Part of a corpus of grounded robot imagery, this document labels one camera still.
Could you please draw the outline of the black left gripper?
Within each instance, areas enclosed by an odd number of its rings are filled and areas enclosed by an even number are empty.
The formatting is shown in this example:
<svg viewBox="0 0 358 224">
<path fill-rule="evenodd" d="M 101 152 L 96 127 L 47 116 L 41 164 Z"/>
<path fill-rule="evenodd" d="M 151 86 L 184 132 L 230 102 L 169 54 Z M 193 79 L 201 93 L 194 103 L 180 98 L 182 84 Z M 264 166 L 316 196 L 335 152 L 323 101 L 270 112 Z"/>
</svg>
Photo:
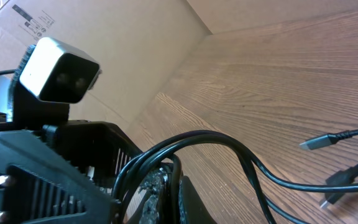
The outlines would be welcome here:
<svg viewBox="0 0 358 224">
<path fill-rule="evenodd" d="M 110 223 L 108 190 L 141 150 L 116 124 L 67 122 L 68 104 L 28 91 L 19 77 L 34 50 L 3 72 L 14 77 L 0 111 L 0 223 Z M 41 128 L 42 140 L 21 130 Z"/>
</svg>

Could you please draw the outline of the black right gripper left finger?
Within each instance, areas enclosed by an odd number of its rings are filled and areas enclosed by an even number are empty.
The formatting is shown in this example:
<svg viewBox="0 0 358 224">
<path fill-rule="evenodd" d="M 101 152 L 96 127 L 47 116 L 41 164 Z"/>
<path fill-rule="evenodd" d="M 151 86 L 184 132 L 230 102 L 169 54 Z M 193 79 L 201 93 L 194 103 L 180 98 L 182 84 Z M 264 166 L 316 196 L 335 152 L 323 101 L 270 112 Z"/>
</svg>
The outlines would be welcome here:
<svg viewBox="0 0 358 224">
<path fill-rule="evenodd" d="M 163 221 L 168 174 L 163 168 L 148 173 L 140 184 L 145 195 L 127 224 L 159 224 Z"/>
</svg>

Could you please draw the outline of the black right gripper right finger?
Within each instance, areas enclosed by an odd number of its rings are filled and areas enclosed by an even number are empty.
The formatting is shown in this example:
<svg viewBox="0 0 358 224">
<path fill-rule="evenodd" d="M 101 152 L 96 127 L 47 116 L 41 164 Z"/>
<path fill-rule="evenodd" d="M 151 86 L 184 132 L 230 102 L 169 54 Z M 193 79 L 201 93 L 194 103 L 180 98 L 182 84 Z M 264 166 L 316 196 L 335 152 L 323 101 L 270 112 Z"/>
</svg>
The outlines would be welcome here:
<svg viewBox="0 0 358 224">
<path fill-rule="evenodd" d="M 180 179 L 178 206 L 181 224 L 216 224 L 187 176 Z"/>
</svg>

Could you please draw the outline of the brown cardboard box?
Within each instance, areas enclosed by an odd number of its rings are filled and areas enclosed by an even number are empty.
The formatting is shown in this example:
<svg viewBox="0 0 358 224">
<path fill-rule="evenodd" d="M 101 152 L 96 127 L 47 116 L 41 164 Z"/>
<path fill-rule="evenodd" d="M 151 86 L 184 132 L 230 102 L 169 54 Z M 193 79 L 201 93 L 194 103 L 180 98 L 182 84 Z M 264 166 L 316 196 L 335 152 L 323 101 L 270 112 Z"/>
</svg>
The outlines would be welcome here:
<svg viewBox="0 0 358 224">
<path fill-rule="evenodd" d="M 0 70 L 16 68 L 41 37 L 77 47 L 102 73 L 71 119 L 127 129 L 208 34 L 186 1 L 0 0 Z"/>
</svg>

